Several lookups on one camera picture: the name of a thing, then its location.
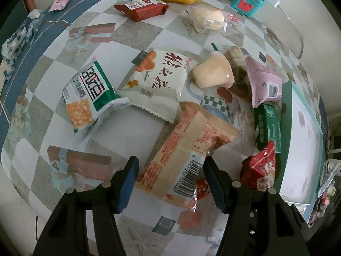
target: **teal toy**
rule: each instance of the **teal toy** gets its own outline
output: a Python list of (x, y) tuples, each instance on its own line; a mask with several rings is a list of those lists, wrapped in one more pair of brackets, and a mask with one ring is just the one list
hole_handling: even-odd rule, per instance
[(252, 17), (264, 5), (264, 0), (233, 0), (231, 6), (237, 11)]

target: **red snack package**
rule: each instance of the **red snack package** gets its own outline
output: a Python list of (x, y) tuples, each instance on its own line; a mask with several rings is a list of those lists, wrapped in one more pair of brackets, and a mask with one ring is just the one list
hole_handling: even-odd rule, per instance
[(211, 193), (207, 180), (200, 178), (197, 180), (197, 200), (204, 198)]
[(168, 5), (161, 0), (132, 0), (124, 5), (114, 5), (114, 7), (130, 19), (141, 21), (149, 17), (165, 14)]
[(266, 191), (275, 181), (276, 154), (272, 141), (257, 155), (243, 160), (240, 181), (250, 189)]

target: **pink wrapper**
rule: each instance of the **pink wrapper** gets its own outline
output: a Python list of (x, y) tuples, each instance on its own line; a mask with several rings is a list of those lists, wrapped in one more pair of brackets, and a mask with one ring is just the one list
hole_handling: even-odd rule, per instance
[(49, 12), (53, 10), (61, 10), (67, 5), (70, 0), (55, 0), (49, 9)]
[(282, 79), (276, 70), (266, 68), (252, 57), (246, 57), (246, 71), (251, 85), (252, 106), (265, 101), (279, 103), (282, 99)]

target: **green box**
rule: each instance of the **green box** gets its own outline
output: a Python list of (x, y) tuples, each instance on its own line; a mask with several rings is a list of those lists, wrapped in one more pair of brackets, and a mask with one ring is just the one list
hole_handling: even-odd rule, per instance
[(254, 110), (256, 147), (262, 151), (269, 143), (275, 144), (275, 153), (282, 152), (281, 125), (273, 106), (261, 104)]

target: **table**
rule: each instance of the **table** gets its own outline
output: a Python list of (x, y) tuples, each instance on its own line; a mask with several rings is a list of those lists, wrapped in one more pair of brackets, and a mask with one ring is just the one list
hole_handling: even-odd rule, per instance
[[(166, 15), (134, 22), (113, 7), (121, 1), (129, 0), (76, 0), (65, 8), (66, 11), (71, 8), (68, 12), (72, 12), (74, 17), (74, 22), (69, 26), (67, 15), (63, 15), (63, 11), (56, 13), (54, 20), (57, 23), (53, 24), (57, 24), (60, 34), (55, 38), (50, 30), (50, 34), (44, 35), (47, 41), (55, 40), (51, 40), (52, 44), (42, 55), (32, 50), (31, 54), (25, 54), (30, 61), (36, 59), (36, 63), (34, 67), (31, 64), (32, 71), (26, 71), (27, 79), (22, 93), (19, 95), (19, 90), (16, 96), (19, 96), (16, 103), (6, 104), (5, 100), (5, 106), (12, 107), (13, 114), (11, 118), (9, 113), (6, 116), (10, 130), (4, 141), (1, 163), (20, 195), (43, 219), (48, 219), (62, 196), (51, 184), (48, 146), (110, 156), (117, 169), (134, 155), (139, 158), (142, 170), (174, 127), (147, 111), (128, 107), (113, 112), (88, 143), (79, 144), (61, 92), (76, 72), (94, 56), (112, 86), (121, 89), (136, 68), (131, 61), (150, 47), (185, 49), (202, 58), (213, 50), (211, 43), (218, 49), (243, 47), (261, 64), (276, 68), (283, 82), (294, 81), (321, 124), (319, 93), (315, 83), (289, 48), (259, 20), (238, 16), (245, 24), (244, 34), (227, 37), (204, 35), (195, 32), (184, 17), (185, 5), (170, 4)], [(236, 13), (228, 0), (202, 0), (202, 3)], [(52, 15), (46, 14), (45, 18), (52, 18)], [(72, 28), (102, 23), (116, 23), (112, 42), (88, 43), (86, 49), (76, 55), (75, 51), (65, 49)], [(46, 22), (44, 26), (41, 30), (47, 30), (46, 26), (50, 25)], [(200, 103), (203, 92), (191, 84), (189, 77), (182, 100)], [(240, 137), (216, 150), (213, 158), (232, 179), (239, 179), (242, 160), (255, 151), (254, 125), (250, 103), (236, 96), (234, 98), (235, 118), (232, 123), (240, 131)], [(184, 209), (134, 189), (128, 207), (122, 214), (115, 215), (127, 254), (142, 255), (143, 247), (143, 255), (215, 255), (227, 215), (216, 208), (212, 196), (198, 201), (196, 217), (201, 221), (197, 227), (180, 227), (177, 221), (183, 215)], [(89, 243), (93, 248), (95, 238), (91, 213), (87, 213), (87, 226)]]

